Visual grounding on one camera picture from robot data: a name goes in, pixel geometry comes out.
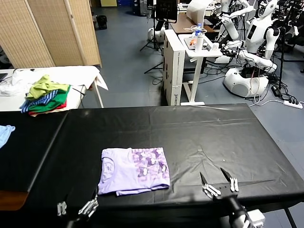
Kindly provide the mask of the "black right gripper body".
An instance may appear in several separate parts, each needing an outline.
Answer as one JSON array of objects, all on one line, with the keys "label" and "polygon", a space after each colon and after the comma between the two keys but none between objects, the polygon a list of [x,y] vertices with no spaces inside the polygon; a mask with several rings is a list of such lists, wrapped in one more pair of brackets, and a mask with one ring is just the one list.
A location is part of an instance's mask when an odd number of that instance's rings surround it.
[{"label": "black right gripper body", "polygon": [[231,191],[230,184],[217,184],[214,185],[214,188],[219,190],[221,194],[214,196],[213,201],[226,213],[233,214],[245,210],[238,200],[238,192]]}]

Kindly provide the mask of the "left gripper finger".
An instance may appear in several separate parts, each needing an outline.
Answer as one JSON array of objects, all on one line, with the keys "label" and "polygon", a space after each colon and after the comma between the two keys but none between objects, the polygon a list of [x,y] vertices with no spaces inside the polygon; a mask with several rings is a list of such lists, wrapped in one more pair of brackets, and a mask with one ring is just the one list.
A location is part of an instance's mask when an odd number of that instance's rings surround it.
[{"label": "left gripper finger", "polygon": [[58,216],[63,216],[66,215],[66,209],[67,209],[67,204],[65,201],[59,202],[57,204],[57,215]]},{"label": "left gripper finger", "polygon": [[98,187],[95,188],[93,195],[92,195],[92,199],[89,200],[79,211],[78,214],[79,215],[92,215],[95,210],[97,209],[97,207],[99,206],[98,204]]}]

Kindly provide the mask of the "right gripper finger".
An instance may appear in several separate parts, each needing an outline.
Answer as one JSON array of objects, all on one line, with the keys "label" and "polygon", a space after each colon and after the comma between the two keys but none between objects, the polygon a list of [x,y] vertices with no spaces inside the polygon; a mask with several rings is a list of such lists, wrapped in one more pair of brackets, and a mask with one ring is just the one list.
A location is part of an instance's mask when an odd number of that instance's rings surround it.
[{"label": "right gripper finger", "polygon": [[199,173],[201,182],[202,182],[202,189],[205,192],[205,194],[213,199],[221,195],[221,191],[213,187],[212,185],[208,184],[207,180],[205,179],[204,175],[202,172]]},{"label": "right gripper finger", "polygon": [[238,191],[238,179],[234,178],[230,175],[228,171],[223,168],[220,168],[221,172],[223,173],[226,180],[230,183],[230,190],[231,191]]}]

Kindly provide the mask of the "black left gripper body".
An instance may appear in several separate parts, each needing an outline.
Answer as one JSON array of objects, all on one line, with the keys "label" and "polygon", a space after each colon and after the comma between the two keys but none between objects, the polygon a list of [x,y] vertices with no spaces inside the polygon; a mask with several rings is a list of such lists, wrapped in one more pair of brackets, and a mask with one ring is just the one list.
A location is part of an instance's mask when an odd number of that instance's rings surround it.
[{"label": "black left gripper body", "polygon": [[88,215],[80,215],[76,219],[67,222],[67,228],[91,228],[92,224]]}]

